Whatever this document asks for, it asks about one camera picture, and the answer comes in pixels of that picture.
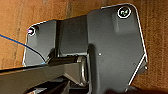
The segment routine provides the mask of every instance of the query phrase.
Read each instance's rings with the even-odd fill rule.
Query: screw head
[[[128,18],[128,16],[131,14],[131,10],[129,7],[121,7],[118,10],[118,16],[120,18]]]
[[[36,29],[34,27],[30,27],[28,30],[27,30],[27,33],[30,35],[30,36],[33,36],[35,35],[35,31]]]

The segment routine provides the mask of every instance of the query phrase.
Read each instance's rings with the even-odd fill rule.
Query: brown wooden background
[[[148,54],[148,71],[136,76],[132,85],[168,92],[168,0],[1,0],[0,34],[25,43],[32,24],[120,3],[137,7]],[[0,69],[22,66],[24,47],[3,38],[0,45]]]

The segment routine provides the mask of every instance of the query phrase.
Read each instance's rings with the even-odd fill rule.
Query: bolt
[[[131,10],[128,7],[121,7],[118,10],[118,16],[120,18],[127,18],[130,15],[130,13],[131,13]]]

